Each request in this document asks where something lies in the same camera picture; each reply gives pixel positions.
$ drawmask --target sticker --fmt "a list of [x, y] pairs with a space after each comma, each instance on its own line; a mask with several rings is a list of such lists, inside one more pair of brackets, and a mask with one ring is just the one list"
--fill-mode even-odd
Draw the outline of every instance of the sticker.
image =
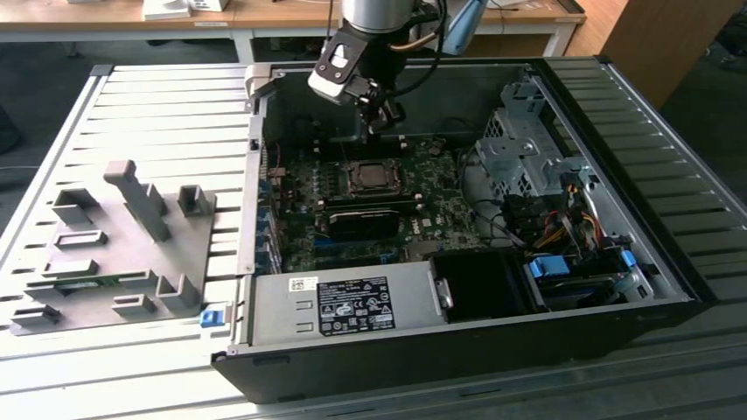
[[228, 22], [195, 22], [195, 26], [203, 27], [203, 28], [224, 27], [224, 26], [228, 26], [228, 25], [229, 25]]
[[324, 337], [395, 328], [385, 277], [315, 283], [315, 287]]
[[289, 291], [315, 291], [319, 277], [291, 277], [288, 279]]

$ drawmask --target power supply label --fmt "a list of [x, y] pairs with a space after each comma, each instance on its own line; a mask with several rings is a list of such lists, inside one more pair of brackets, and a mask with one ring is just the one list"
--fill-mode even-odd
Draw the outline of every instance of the power supply label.
[[385, 277], [317, 283], [321, 335], [364, 333], [395, 328]]

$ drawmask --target blue latch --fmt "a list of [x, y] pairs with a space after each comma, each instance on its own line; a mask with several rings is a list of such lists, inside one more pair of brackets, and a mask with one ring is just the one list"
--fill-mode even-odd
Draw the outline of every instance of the blue latch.
[[635, 267], [639, 263], [635, 260], [635, 255], [628, 250], [622, 251], [622, 260], [626, 262], [628, 267]]
[[211, 326], [224, 326], [224, 311], [209, 311], [205, 310], [200, 315], [200, 326], [203, 328], [209, 328]]
[[528, 264], [528, 269], [532, 271], [532, 276], [548, 277], [563, 276], [571, 273], [566, 259], [560, 255], [539, 256]]

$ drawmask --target floor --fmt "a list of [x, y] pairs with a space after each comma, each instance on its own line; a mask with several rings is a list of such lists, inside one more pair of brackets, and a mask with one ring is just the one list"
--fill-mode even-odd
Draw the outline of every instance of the floor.
[[[35, 166], [57, 134], [95, 64], [235, 62], [232, 43], [172, 41], [80, 43], [68, 58], [61, 44], [0, 44], [0, 104], [24, 135], [23, 144], [0, 155], [0, 167]], [[662, 113], [742, 200], [747, 200], [747, 64], [719, 67], [716, 47], [696, 63]], [[0, 231], [33, 177], [33, 169], [0, 171]]]

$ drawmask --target barcode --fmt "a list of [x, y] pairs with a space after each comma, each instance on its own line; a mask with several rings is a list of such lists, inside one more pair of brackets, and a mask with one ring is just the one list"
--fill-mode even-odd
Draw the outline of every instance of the barcode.
[[319, 277], [293, 277], [288, 280], [289, 291], [315, 291]]

